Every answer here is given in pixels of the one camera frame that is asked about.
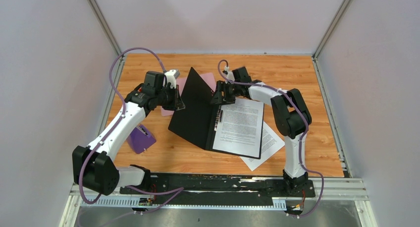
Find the pink paper sheet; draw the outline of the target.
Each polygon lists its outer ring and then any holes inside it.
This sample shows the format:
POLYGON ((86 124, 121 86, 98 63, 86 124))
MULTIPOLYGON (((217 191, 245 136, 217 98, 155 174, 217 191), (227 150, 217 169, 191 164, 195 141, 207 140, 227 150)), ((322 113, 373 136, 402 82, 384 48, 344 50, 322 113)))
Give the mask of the pink paper sheet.
MULTIPOLYGON (((214 78, 213 73, 203 73, 200 74, 200 77, 205 81, 205 83, 211 88, 211 90, 214 92, 216 89, 216 81, 214 78)), ((179 77, 176 79, 176 83, 179 86, 179 93, 180 95, 183 92, 185 83, 186 83, 187 77, 179 77)), ((163 108, 161 108, 161 115, 162 116, 169 116, 169 115, 173 115, 174 111, 169 111, 169 110, 165 110, 163 108)))

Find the red folder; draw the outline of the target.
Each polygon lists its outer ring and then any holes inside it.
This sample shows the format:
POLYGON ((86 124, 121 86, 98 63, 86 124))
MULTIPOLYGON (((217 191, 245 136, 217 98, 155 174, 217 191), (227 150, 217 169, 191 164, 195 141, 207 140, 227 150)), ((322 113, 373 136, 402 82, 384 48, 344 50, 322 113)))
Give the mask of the red folder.
POLYGON ((185 109, 173 113, 168 129, 193 145, 214 152, 212 145, 221 105, 210 104, 212 90, 194 68, 190 68, 181 99, 185 109))

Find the printed paper sheet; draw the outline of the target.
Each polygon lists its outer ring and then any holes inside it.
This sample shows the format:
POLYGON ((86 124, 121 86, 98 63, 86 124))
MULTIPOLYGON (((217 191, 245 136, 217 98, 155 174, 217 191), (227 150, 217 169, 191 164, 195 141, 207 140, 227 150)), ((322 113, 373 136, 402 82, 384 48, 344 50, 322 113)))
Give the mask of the printed paper sheet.
POLYGON ((220 106, 212 150, 241 157, 261 157, 264 103, 239 99, 220 106))
POLYGON ((261 158, 245 158, 240 157, 250 171, 256 170, 260 165, 266 162, 271 156, 277 153, 282 147, 285 146, 285 142, 273 131, 273 129, 266 123, 263 123, 262 128, 262 149, 261 158))

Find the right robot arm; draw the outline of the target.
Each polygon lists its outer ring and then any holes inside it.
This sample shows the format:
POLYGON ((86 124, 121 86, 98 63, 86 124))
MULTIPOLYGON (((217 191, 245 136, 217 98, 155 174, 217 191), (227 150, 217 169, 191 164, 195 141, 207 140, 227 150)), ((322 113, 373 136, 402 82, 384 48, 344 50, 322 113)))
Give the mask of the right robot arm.
POLYGON ((282 189, 289 196, 304 190, 309 181, 305 166, 305 140, 311 114, 298 89, 282 90, 260 80, 252 80, 245 67, 230 71, 218 70, 223 81, 217 81, 212 105, 230 105, 237 97, 263 102, 271 106, 275 125, 284 137, 286 163, 283 169, 282 189))

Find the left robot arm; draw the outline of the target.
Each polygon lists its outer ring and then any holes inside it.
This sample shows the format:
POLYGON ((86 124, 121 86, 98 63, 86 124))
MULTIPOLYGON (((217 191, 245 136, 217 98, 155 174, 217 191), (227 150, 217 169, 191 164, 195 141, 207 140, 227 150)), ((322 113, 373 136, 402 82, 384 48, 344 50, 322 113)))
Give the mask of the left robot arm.
POLYGON ((180 97, 176 69, 165 73, 148 71, 145 81, 122 100, 122 107, 105 130, 86 147, 77 146, 72 153, 74 182, 101 195, 110 195, 117 187, 133 186, 140 194, 152 187, 150 171, 130 165, 117 168, 114 159, 130 133, 153 111, 185 108, 180 97))

